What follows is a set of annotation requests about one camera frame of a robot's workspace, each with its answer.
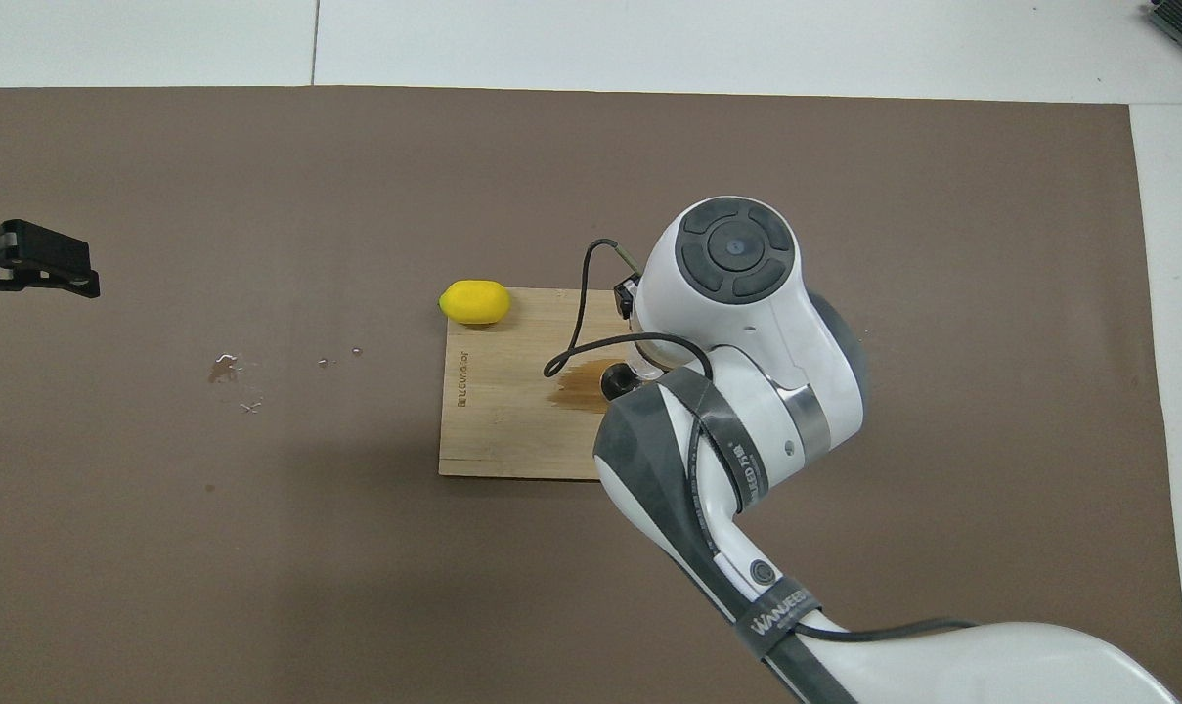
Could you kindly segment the wooden cutting board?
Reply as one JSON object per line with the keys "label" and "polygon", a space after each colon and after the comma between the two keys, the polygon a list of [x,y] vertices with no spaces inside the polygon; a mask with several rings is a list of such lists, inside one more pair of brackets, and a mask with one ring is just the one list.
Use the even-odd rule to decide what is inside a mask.
{"label": "wooden cutting board", "polygon": [[515,286],[496,324],[447,322],[439,472],[595,481],[595,436],[608,411],[602,374],[630,348],[593,348],[545,377],[567,348],[579,293]]}

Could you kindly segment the brown table mat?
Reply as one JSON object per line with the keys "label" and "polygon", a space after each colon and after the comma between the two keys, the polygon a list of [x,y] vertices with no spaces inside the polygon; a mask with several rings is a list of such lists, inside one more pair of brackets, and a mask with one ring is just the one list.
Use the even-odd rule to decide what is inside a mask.
{"label": "brown table mat", "polygon": [[0,704],[790,704],[598,485],[439,476],[457,278],[577,286],[775,206],[866,426],[743,529],[846,627],[1050,621],[1182,698],[1128,110],[353,86],[0,90]]}

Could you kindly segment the yellow lemon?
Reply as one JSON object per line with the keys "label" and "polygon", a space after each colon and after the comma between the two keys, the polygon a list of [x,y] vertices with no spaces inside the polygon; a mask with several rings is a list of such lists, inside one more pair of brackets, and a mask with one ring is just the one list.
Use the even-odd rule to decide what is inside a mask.
{"label": "yellow lemon", "polygon": [[489,326],[508,317],[509,291],[492,280],[457,280],[439,295],[439,308],[449,321]]}

